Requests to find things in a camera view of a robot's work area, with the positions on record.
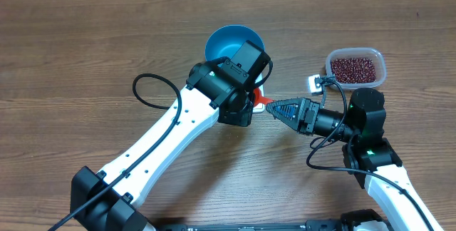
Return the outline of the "red beans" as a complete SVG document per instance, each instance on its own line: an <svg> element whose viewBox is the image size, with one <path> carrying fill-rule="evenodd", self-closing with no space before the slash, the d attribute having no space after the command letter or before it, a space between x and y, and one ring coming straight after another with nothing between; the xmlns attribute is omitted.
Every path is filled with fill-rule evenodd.
<svg viewBox="0 0 456 231"><path fill-rule="evenodd" d="M331 71L339 83L371 83L376 80L375 66L369 58L336 58Z"/></svg>

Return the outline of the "red scoop with blue handle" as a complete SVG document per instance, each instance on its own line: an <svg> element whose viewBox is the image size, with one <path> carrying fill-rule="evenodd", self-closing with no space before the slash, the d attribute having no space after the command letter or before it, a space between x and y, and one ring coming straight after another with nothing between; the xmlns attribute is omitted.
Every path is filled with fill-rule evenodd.
<svg viewBox="0 0 456 231"><path fill-rule="evenodd" d="M256 104L258 104L258 103L263 103L265 105L265 107L266 107L267 104L275 101L275 100L272 100L270 98L266 98L264 96L261 96L258 88L255 88L253 90L253 92L254 92L254 99L255 99L254 106Z"/></svg>

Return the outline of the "blue bowl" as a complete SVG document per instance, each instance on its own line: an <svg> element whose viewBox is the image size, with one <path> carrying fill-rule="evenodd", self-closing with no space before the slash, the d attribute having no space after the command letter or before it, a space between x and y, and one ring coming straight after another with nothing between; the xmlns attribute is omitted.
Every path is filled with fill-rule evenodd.
<svg viewBox="0 0 456 231"><path fill-rule="evenodd" d="M204 50L205 60L212 61L223 56L232 59L247 40L266 50L261 37L251 28L243 25L223 26L208 38Z"/></svg>

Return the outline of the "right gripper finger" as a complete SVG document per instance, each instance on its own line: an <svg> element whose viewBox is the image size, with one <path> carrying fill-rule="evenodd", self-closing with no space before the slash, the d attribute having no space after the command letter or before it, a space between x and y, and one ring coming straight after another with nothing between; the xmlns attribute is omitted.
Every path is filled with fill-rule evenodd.
<svg viewBox="0 0 456 231"><path fill-rule="evenodd" d="M280 113L272 113L272 115L275 119L280 120L282 123L295 131L299 131L301 128L301 118L299 114L289 116Z"/></svg>
<svg viewBox="0 0 456 231"><path fill-rule="evenodd" d="M306 112L304 98L274 101L266 105L266 111L273 116L302 116Z"/></svg>

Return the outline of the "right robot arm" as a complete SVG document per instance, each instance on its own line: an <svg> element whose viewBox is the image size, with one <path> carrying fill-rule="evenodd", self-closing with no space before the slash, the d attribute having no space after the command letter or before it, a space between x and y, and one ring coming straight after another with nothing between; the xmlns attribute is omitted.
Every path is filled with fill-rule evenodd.
<svg viewBox="0 0 456 231"><path fill-rule="evenodd" d="M343 99L343 112L325 109L308 98L273 101L266 110L303 135L341 141L344 165L378 204L394 230L441 230L416 193L402 160L384 138L384 95L374 88L358 88Z"/></svg>

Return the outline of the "clear plastic container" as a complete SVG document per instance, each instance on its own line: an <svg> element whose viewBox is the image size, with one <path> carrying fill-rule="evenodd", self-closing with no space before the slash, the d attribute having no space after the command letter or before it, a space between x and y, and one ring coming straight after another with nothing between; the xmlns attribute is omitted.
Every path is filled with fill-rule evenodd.
<svg viewBox="0 0 456 231"><path fill-rule="evenodd" d="M375 88L388 75L383 55L374 48L342 48L326 58L326 75L334 76L343 90Z"/></svg>

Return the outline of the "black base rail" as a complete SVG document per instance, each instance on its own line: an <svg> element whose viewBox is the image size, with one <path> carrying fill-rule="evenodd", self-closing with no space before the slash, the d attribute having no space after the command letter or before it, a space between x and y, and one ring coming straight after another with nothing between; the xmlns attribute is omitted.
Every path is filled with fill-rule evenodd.
<svg viewBox="0 0 456 231"><path fill-rule="evenodd" d="M340 220L307 220L295 223L185 225L182 223L155 225L157 231L349 231Z"/></svg>

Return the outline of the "white digital kitchen scale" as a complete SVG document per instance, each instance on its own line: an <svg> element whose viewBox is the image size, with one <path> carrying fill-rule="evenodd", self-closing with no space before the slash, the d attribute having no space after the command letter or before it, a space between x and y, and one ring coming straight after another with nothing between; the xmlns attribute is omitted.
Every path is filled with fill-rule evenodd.
<svg viewBox="0 0 456 231"><path fill-rule="evenodd" d="M263 75L260 74L256 78L255 82L260 82L262 79L263 79ZM258 87L258 89L259 89L260 95L264 96L264 86L260 85L260 87ZM264 111L265 111L265 105L263 103L258 103L253 107L253 114L263 113Z"/></svg>

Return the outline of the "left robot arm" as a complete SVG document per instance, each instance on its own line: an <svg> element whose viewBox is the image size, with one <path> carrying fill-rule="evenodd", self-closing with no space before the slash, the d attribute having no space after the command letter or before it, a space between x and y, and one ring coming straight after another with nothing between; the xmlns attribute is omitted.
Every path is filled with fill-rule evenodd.
<svg viewBox="0 0 456 231"><path fill-rule="evenodd" d="M195 64L176 101L128 150L98 172L81 168L71 181L69 216L86 230L153 230L138 209L175 158L215 123L247 127L254 89L272 62L245 41L233 57Z"/></svg>

